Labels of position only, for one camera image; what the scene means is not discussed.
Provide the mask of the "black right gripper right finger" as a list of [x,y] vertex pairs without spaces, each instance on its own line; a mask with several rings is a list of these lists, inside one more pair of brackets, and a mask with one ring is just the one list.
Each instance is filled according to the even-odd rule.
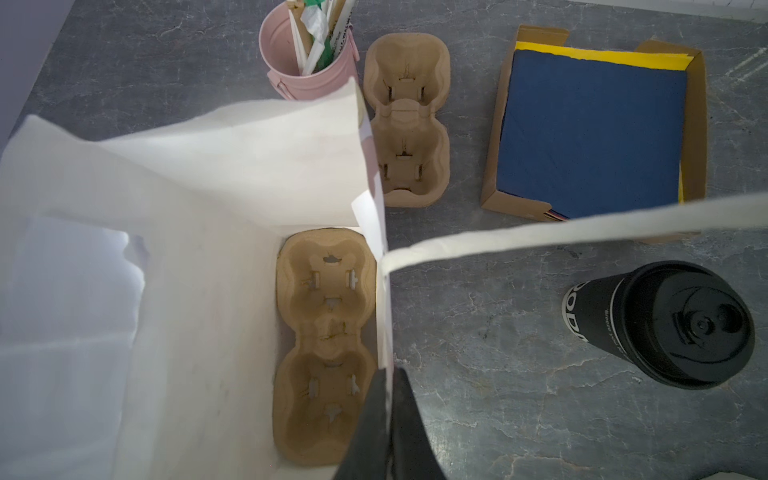
[[407,372],[393,376],[391,421],[392,478],[445,480],[431,448]]

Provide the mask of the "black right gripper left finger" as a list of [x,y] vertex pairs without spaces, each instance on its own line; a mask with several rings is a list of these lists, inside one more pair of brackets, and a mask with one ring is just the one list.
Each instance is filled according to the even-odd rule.
[[356,430],[334,480],[384,480],[390,446],[387,377],[384,369],[372,377]]

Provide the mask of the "single pulp cup carrier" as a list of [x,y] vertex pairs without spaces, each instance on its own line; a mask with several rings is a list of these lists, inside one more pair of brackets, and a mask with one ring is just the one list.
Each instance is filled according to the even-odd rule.
[[273,436],[279,452],[305,466],[343,459],[377,362],[361,332],[375,310],[376,261],[350,229],[297,233],[276,265],[276,303],[295,345],[278,367]]

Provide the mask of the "black paper coffee cup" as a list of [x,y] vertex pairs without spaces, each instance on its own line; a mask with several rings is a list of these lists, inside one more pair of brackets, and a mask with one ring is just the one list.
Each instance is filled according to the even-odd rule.
[[615,325],[614,303],[626,274],[579,283],[564,295],[561,313],[578,339],[629,361]]

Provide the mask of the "white cartoon gift bag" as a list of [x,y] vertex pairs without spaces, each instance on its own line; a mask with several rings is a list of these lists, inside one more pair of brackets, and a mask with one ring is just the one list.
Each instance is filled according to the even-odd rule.
[[354,83],[99,142],[26,118],[1,159],[2,477],[332,478],[272,434],[276,257],[302,230],[363,235],[391,368],[394,271],[767,223],[755,193],[390,250],[371,142]]

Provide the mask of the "black coffee cup lid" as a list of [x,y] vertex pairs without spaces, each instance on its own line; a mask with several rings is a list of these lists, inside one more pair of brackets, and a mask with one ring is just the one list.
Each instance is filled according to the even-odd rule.
[[657,262],[631,272],[615,320],[629,359],[652,379],[681,389],[725,383],[754,351],[754,322],[739,294],[691,263]]

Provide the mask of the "blue napkin stack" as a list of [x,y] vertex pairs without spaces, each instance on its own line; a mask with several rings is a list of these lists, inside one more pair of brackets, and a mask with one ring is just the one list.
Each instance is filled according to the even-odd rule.
[[499,191],[567,219],[679,200],[687,74],[518,50]]

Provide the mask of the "stacked pulp cup carriers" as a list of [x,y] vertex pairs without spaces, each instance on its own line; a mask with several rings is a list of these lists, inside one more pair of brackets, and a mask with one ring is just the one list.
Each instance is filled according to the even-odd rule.
[[450,53],[434,35],[387,34],[368,49],[363,93],[374,110],[371,126],[386,206],[424,208],[447,189],[450,140],[436,114],[450,83]]

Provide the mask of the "pink metal straw bucket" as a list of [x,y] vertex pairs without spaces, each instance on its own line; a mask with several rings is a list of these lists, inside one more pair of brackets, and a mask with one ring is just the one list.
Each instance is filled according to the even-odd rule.
[[262,22],[259,49],[273,88],[287,100],[313,100],[358,79],[349,17],[353,1],[283,1]]

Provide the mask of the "wrapped straws bundle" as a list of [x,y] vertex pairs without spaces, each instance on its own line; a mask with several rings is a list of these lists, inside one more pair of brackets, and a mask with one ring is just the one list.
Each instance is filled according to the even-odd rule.
[[351,43],[351,16],[356,0],[308,0],[284,2],[295,57],[301,76],[329,67]]

